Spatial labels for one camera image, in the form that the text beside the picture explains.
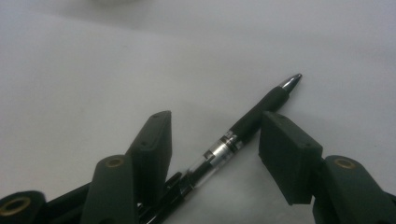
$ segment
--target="white table surface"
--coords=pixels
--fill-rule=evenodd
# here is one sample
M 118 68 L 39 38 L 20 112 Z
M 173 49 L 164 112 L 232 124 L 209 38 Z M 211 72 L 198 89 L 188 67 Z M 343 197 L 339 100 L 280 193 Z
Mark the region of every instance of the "white table surface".
M 396 193 L 396 2 L 0 1 L 0 198 L 48 200 L 91 181 L 147 118 L 169 109 L 169 176 L 269 90 L 279 111 Z M 258 136 L 166 223 L 314 223 L 288 206 Z

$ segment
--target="clear pen barrel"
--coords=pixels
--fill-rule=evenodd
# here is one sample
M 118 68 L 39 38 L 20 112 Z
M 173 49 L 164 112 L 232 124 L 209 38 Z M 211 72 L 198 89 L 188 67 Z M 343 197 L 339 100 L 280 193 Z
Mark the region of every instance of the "clear pen barrel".
M 198 188 L 242 147 L 237 136 L 227 132 L 186 173 L 192 188 Z

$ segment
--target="black pen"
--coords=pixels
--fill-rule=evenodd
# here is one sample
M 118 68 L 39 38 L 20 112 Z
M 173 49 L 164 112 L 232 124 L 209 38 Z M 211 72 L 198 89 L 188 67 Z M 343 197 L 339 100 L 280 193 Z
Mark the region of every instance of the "black pen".
M 186 174 L 177 173 L 166 183 L 167 192 L 160 203 L 139 212 L 140 223 L 162 223 L 187 195 L 201 186 L 260 129 L 263 111 L 277 111 L 303 76 L 295 75 L 269 91 L 244 117 L 224 134 Z

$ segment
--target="black plastic part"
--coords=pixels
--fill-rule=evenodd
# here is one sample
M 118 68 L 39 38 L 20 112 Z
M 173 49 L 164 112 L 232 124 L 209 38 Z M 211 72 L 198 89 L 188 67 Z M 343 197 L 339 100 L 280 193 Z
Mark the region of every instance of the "black plastic part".
M 118 155 L 96 165 L 80 224 L 138 224 L 132 159 Z
M 86 184 L 48 202 L 50 223 L 79 223 L 89 189 L 90 184 Z
M 137 201 L 145 206 L 157 204 L 172 157 L 171 112 L 152 115 L 126 155 L 133 159 Z
M 315 190 L 315 202 L 312 209 L 316 224 L 339 224 L 340 220 L 335 212 L 329 193 L 324 188 L 321 179 L 318 180 Z
M 390 197 L 390 199 L 392 200 L 393 204 L 396 206 L 396 196 L 394 196 L 393 194 L 387 193 L 388 196 Z
M 25 191 L 8 195 L 0 201 L 1 224 L 45 224 L 47 204 L 44 194 Z
M 310 203 L 322 146 L 290 119 L 262 114 L 260 157 L 290 205 Z
M 243 143 L 260 129 L 263 111 L 277 111 L 289 99 L 289 94 L 281 87 L 269 91 L 244 117 L 238 120 L 230 129 Z
M 180 181 L 182 174 L 177 172 L 165 183 L 167 191 L 161 198 L 160 202 L 147 209 L 142 208 L 139 211 L 140 223 L 160 224 L 163 223 L 181 204 L 184 203 L 184 197 L 180 191 Z
M 357 161 L 341 156 L 327 157 L 322 178 L 341 223 L 396 223 L 392 199 Z

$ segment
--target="pen grip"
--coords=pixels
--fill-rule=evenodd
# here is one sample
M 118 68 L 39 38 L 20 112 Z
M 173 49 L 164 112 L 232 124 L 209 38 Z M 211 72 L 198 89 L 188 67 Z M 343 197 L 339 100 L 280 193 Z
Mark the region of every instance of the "pen grip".
M 260 129 L 263 111 L 277 111 L 289 99 L 289 94 L 281 87 L 269 91 L 244 117 L 230 129 L 244 144 Z

